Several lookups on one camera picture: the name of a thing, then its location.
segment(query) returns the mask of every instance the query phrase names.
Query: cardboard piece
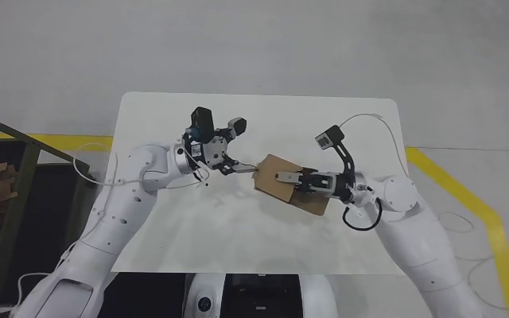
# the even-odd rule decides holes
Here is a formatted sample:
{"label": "cardboard piece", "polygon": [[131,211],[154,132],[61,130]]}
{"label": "cardboard piece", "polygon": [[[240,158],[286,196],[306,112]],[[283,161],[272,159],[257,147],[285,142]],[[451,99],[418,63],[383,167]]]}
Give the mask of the cardboard piece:
{"label": "cardboard piece", "polygon": [[269,154],[253,174],[254,188],[298,207],[314,215],[323,215],[329,198],[317,193],[301,193],[293,190],[293,184],[285,184],[276,180],[276,173],[301,171],[300,165]]}
{"label": "cardboard piece", "polygon": [[15,175],[16,169],[13,165],[0,164],[0,202],[17,196],[17,192],[11,192]]}

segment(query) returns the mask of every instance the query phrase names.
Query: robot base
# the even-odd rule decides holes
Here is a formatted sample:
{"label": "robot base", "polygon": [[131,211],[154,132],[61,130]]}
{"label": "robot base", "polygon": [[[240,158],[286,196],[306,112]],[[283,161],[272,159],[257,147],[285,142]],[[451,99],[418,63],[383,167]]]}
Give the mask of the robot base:
{"label": "robot base", "polygon": [[338,318],[325,275],[198,273],[184,318]]}

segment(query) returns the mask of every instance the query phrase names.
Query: black cable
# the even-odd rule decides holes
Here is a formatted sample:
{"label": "black cable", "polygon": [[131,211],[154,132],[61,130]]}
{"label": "black cable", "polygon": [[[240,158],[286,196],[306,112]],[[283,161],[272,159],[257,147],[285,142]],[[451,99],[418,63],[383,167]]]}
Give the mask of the black cable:
{"label": "black cable", "polygon": [[375,222],[372,225],[370,225],[369,227],[354,227],[353,225],[351,225],[347,221],[347,213],[348,213],[348,211],[350,211],[349,207],[344,209],[343,218],[342,218],[343,222],[347,225],[347,227],[350,227],[351,229],[356,230],[356,231],[364,231],[365,232],[365,231],[373,230],[377,225],[379,225],[380,220],[382,219],[382,211],[383,211],[382,201],[380,201],[379,198],[376,198],[376,203],[379,205],[379,214],[376,216]]}

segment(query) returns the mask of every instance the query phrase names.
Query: white wire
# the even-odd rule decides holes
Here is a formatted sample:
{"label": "white wire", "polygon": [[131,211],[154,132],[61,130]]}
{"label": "white wire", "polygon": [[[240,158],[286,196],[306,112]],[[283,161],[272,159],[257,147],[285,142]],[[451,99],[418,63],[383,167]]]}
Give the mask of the white wire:
{"label": "white wire", "polygon": [[[443,215],[445,213],[449,213],[451,215],[455,215],[461,219],[463,219],[464,221],[468,222],[468,224],[470,224],[470,227],[471,229],[468,230],[468,231],[456,231],[456,230],[453,230],[453,229],[450,229],[450,228],[447,228],[447,227],[444,227],[442,225],[443,228],[445,228],[447,231],[451,231],[451,232],[454,232],[454,233],[460,233],[460,234],[464,234],[464,233],[469,233],[469,232],[472,232],[474,231],[474,224],[467,218],[465,218],[464,216],[462,215],[459,215],[457,213],[454,213],[454,212],[449,212],[449,211],[445,211],[445,212],[442,212],[438,215],[438,221],[440,222],[440,215]],[[468,271],[468,274],[467,274],[467,283],[468,283],[468,286],[470,286],[470,288],[472,289],[472,291],[476,294],[477,298],[479,298],[482,302],[484,302],[486,305],[490,306],[490,307],[493,307],[495,309],[498,309],[498,310],[503,310],[503,311],[508,311],[509,308],[508,307],[502,307],[502,306],[497,306],[496,304],[492,304],[490,303],[489,301],[485,300],[472,286],[472,273],[477,270],[480,266],[482,266],[483,264],[485,264],[487,261],[493,259],[493,255],[487,257],[487,258],[464,258],[464,257],[460,257],[460,256],[457,256],[457,255],[454,255],[455,258],[457,259],[460,259],[461,261],[466,261],[466,262],[477,262],[469,271]]]}
{"label": "white wire", "polygon": [[401,156],[399,155],[398,143],[396,142],[396,137],[394,136],[394,134],[392,132],[392,129],[390,128],[389,124],[387,124],[386,121],[383,120],[383,117],[381,115],[379,115],[379,114],[368,114],[368,113],[354,114],[353,116],[351,116],[350,118],[347,118],[347,120],[342,122],[341,125],[340,125],[340,128],[344,124],[346,124],[350,119],[354,119],[355,117],[359,117],[359,116],[369,116],[369,117],[378,119],[380,122],[383,122],[385,127],[387,127],[387,129],[389,130],[390,136],[392,137],[392,142],[394,143],[394,147],[396,148],[396,154],[398,155],[399,164],[401,165],[401,168],[403,169],[403,172],[405,173],[405,175],[409,176],[408,171],[406,171],[405,165],[403,164],[403,161],[401,160]]}
{"label": "white wire", "polygon": [[[196,162],[196,160],[194,160],[194,158],[188,153],[188,150],[186,148],[184,148],[184,151],[185,151],[185,154],[188,155],[189,158],[191,158],[192,162],[195,163],[195,165],[197,167],[200,167],[200,165],[198,165],[198,162]],[[208,178],[210,177],[210,172],[207,170],[207,169],[204,169],[205,172],[207,173],[207,176],[204,177],[201,172],[200,172],[200,168],[198,168],[196,171],[198,172],[198,174],[200,175],[200,181],[196,181],[196,182],[192,182],[190,184],[185,184],[185,185],[178,185],[178,186],[175,186],[175,187],[166,187],[164,189],[176,189],[176,188],[186,188],[186,187],[189,187],[191,185],[194,185],[194,184],[200,184],[202,182],[206,182],[208,180]]]}
{"label": "white wire", "polygon": [[[78,158],[78,153],[80,152],[80,150],[83,149],[84,147],[88,146],[88,145],[100,145],[100,146],[104,147],[104,149],[109,149],[109,147],[107,145],[99,144],[97,142],[89,142],[87,144],[81,145],[76,150],[76,155],[72,159],[72,166],[74,167],[76,173],[78,173],[82,178],[84,178],[88,182],[92,182],[93,184],[99,184],[99,185],[103,185],[103,186],[107,186],[107,187],[112,187],[112,186],[115,186],[115,185],[130,184],[130,183],[134,183],[134,182],[141,182],[141,180],[129,180],[129,181],[120,180],[117,183],[115,183],[115,177],[113,177],[113,183],[108,184],[108,183],[105,183],[105,182],[95,181],[93,179],[88,178],[84,174],[82,174],[81,171],[79,171],[78,167],[76,166],[76,159]],[[115,172],[116,172],[117,168],[119,167],[119,156],[118,156],[118,154],[116,152],[112,152],[111,151],[111,153],[113,153],[115,155]]]}
{"label": "white wire", "polygon": [[17,303],[16,307],[18,307],[21,304],[21,299],[23,299],[23,291],[21,290],[21,280],[28,276],[48,276],[49,273],[26,273],[25,275],[21,275],[17,280]]}

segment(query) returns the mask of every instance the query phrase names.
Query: brown cardboard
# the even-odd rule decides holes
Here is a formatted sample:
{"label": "brown cardboard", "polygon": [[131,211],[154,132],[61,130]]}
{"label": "brown cardboard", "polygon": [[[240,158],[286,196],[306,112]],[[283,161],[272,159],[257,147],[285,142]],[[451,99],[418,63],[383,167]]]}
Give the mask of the brown cardboard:
{"label": "brown cardboard", "polygon": [[269,154],[258,165],[258,171],[253,175],[254,187],[294,207],[314,215],[323,215],[328,204],[328,197],[316,193],[295,192],[293,184],[276,180],[276,173],[280,171],[295,173],[300,170],[302,170],[300,165]]}
{"label": "brown cardboard", "polygon": [[0,180],[6,180],[13,176],[16,176],[14,165],[0,164]]}
{"label": "brown cardboard", "polygon": [[17,192],[11,192],[12,185],[15,182],[15,174],[16,169],[13,165],[0,164],[0,202],[17,196]]}

